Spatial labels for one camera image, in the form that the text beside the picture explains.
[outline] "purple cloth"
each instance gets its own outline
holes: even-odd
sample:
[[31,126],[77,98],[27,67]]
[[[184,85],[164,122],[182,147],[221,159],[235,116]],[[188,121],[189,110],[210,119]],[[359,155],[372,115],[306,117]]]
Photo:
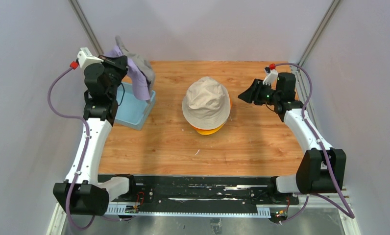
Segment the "purple cloth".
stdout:
[[[104,56],[116,58],[123,56],[119,46],[115,46],[111,51],[104,53]],[[131,78],[133,94],[139,100],[150,100],[149,87],[145,75],[139,70],[134,61],[128,57],[129,70],[127,76]]]

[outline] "wooden table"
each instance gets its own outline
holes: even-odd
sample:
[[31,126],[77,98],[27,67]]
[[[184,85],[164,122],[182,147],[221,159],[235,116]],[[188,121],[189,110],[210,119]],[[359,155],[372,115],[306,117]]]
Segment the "wooden table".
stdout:
[[[156,104],[141,131],[114,125],[99,172],[225,176],[296,173],[303,154],[293,133],[265,106],[237,98],[254,78],[264,79],[263,69],[270,63],[153,61]],[[284,66],[278,71],[290,69]],[[181,108],[187,88],[204,76],[223,84],[233,101],[230,120],[210,136],[193,130]]]

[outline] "metal frame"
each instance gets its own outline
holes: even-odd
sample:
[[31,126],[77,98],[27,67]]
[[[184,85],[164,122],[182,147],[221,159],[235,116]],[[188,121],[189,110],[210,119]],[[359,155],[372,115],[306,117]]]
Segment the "metal frame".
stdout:
[[[317,27],[316,31],[314,32],[311,40],[309,41],[308,45],[306,46],[305,51],[303,52],[302,56],[300,57],[297,64],[299,66],[303,66],[309,55],[311,54],[313,48],[315,47],[316,43],[318,42],[320,36],[322,35],[323,31],[325,30],[326,26],[328,25],[329,21],[331,20],[332,16],[336,12],[336,9],[338,8],[339,4],[342,2],[342,0],[332,0],[331,5],[328,7],[328,10],[326,11],[325,15],[323,16],[322,20],[319,23],[319,26]],[[307,90],[307,86],[305,84],[308,83],[308,80],[306,78],[306,75],[299,71],[296,67],[291,66],[292,73],[295,74],[297,78],[296,83],[296,90],[297,94],[300,98],[300,100],[304,101],[308,98],[309,91]],[[315,117],[315,111],[313,109],[312,101],[309,101],[307,110],[309,112],[309,116],[316,126],[316,128],[319,126],[319,122],[317,121]]]
[[90,39],[91,44],[93,45],[93,48],[96,50],[96,52],[99,55],[103,55],[104,51],[100,46],[100,43],[97,40],[96,35],[94,34],[93,30],[91,29],[90,24],[87,21],[87,18],[84,15],[84,12],[81,9],[80,4],[78,3],[78,0],[68,0],[68,2],[71,4],[71,7],[73,7],[75,15],[77,15],[79,22],[82,25],[82,28],[84,29],[85,33],[88,36],[88,39]]
[[308,46],[306,47],[305,51],[303,52],[302,56],[299,59],[299,62],[297,63],[300,66],[303,66],[308,59],[310,53],[312,52],[314,46],[316,45],[317,41],[319,40],[319,37],[321,36],[322,32],[326,28],[326,25],[328,24],[329,20],[331,19],[332,15],[335,13],[336,9],[338,8],[339,4],[342,2],[342,0],[333,0],[331,2],[331,5],[328,7],[328,10],[326,11],[325,15],[322,18],[322,21],[319,23],[319,26],[317,27],[315,33],[313,34]]
[[[342,192],[346,196],[346,200],[349,203],[349,199],[346,195],[346,189],[344,189],[344,191],[342,191]],[[338,203],[339,205],[342,204],[342,202],[337,194],[327,193],[324,195],[329,196],[329,198],[331,200]],[[303,206],[303,203],[306,199],[306,196],[305,195],[298,195],[298,197],[299,197],[299,205],[295,205],[292,207],[301,208]],[[272,208],[277,208],[277,207],[284,208],[285,207],[285,205],[262,205],[262,206],[264,206],[264,207],[269,206]],[[333,208],[333,207],[334,206],[332,204],[330,204],[329,202],[327,202],[319,197],[316,197],[316,196],[311,196],[309,198],[308,205],[306,206],[306,208]],[[345,235],[361,235],[361,232],[359,230],[358,223],[357,223],[356,219],[349,219],[341,211],[338,210],[338,212],[340,214],[340,218],[341,218],[341,222],[342,222],[342,226],[343,226],[343,230],[345,232]],[[62,207],[59,204],[56,204],[46,235],[62,235],[66,216],[67,215],[65,214]],[[167,215],[159,214],[159,215],[150,215],[150,216],[167,216]]]

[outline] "white wall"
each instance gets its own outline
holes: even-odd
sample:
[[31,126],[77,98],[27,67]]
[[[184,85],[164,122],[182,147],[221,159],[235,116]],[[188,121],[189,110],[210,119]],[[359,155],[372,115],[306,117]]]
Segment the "white wall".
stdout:
[[390,234],[390,1],[344,0],[305,68],[362,233]]
[[[59,1],[0,0],[0,234],[43,235],[82,125],[54,115],[51,82],[91,47],[71,6]],[[82,114],[80,70],[53,92],[56,108]]]
[[151,60],[299,60],[331,0],[80,0],[103,50]]

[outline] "purple cable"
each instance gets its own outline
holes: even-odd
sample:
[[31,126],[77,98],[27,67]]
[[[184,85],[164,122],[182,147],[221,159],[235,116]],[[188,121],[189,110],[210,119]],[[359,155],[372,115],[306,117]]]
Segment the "purple cable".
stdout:
[[289,217],[288,219],[286,219],[285,221],[283,221],[282,224],[287,223],[287,222],[293,220],[293,219],[296,218],[300,213],[302,213],[302,211],[305,209],[306,205],[308,204],[308,201],[309,201],[309,196],[306,197],[306,201],[305,201],[305,203],[303,204],[303,207],[300,208],[300,210],[299,210],[296,214],[294,214],[293,216],[291,216],[291,217]]
[[[65,76],[68,72],[70,72],[71,70],[73,70],[73,67],[70,67],[69,69],[67,69],[65,72],[63,72],[59,77],[57,77],[55,79],[55,81],[51,84],[51,86],[49,87],[49,90],[48,90],[48,105],[49,107],[51,108],[51,110],[57,114],[58,116],[60,117],[63,117],[63,118],[73,118],[73,119],[78,119],[80,121],[82,121],[82,123],[84,124],[85,126],[85,131],[86,131],[86,134],[87,136],[90,136],[90,127],[88,125],[88,123],[85,121],[85,119],[81,116],[71,116],[71,115],[65,115],[65,114],[62,114],[60,112],[58,112],[54,106],[52,105],[52,102],[51,102],[51,92],[52,92],[52,89],[53,87],[55,86],[55,84],[63,77]],[[82,166],[82,163],[84,161],[84,157],[85,157],[85,153],[87,151],[87,147],[88,147],[88,141],[89,141],[89,138],[86,138],[85,139],[85,144],[84,144],[84,148],[82,149],[82,153],[81,153],[81,157],[79,159],[79,162],[78,162],[78,166],[77,166],[77,170],[76,171],[80,171],[81,170],[81,166]],[[70,212],[70,201],[71,201],[71,195],[73,193],[73,189],[74,189],[74,186],[77,182],[77,179],[78,179],[78,174],[75,173],[74,174],[74,178],[73,178],[73,181],[71,182],[71,185],[70,185],[70,188],[68,189],[68,194],[67,194],[67,200],[65,202],[65,212],[67,213],[67,217],[68,217],[68,221],[69,223],[74,226],[76,229],[82,231],[82,230],[86,230],[87,228],[89,228],[91,226],[91,224],[93,223],[94,219],[95,219],[95,216],[93,216],[91,218],[91,221],[90,223],[88,223],[87,226],[85,227],[80,227],[78,225],[76,225],[73,221],[73,218],[71,216],[71,212]]]
[[[302,118],[303,120],[305,121],[306,125],[309,127],[309,129],[311,130],[311,132],[313,133],[313,135],[316,137],[317,140],[320,140],[320,137],[319,135],[316,133],[316,130],[311,126],[311,124],[309,123],[309,121],[307,120],[307,118],[305,118],[305,109],[306,109],[306,105],[309,103],[309,100],[311,99],[311,96],[312,96],[312,81],[311,81],[311,78],[309,76],[309,74],[306,72],[306,70],[304,70],[301,66],[297,65],[297,64],[294,64],[294,63],[280,63],[280,64],[276,64],[276,66],[280,66],[280,65],[291,65],[291,66],[295,66],[296,68],[302,70],[306,77],[308,78],[308,81],[309,81],[309,96],[308,98],[306,99],[305,103],[303,104],[303,108],[302,108]],[[325,146],[323,145],[323,142],[319,142],[319,145],[320,147],[322,148],[322,152],[323,152],[323,155],[325,157],[325,160],[326,160],[326,165],[328,167],[328,172],[329,172],[329,175],[331,176],[331,180],[332,180],[332,183],[334,184],[334,187],[339,195],[339,198],[341,199],[343,205],[345,206],[346,210],[345,211],[343,208],[341,208],[338,204],[336,204],[334,201],[328,199],[327,197],[325,196],[322,196],[322,195],[319,195],[319,194],[315,194],[315,196],[318,196],[320,198],[323,198],[325,199],[326,201],[330,202],[332,205],[334,205],[336,208],[340,209],[344,214],[346,214],[348,217],[350,217],[351,219],[355,218],[355,215],[354,215],[354,212],[352,212],[351,208],[349,207],[348,203],[346,202],[345,200],[345,197],[343,196],[342,192],[341,192],[341,189],[339,188],[339,185],[338,185],[338,182],[336,181],[335,179],[335,175],[334,175],[334,171],[332,169],[332,166],[331,166],[331,163],[329,161],[329,156],[328,156],[328,152],[326,151],[325,149]]]

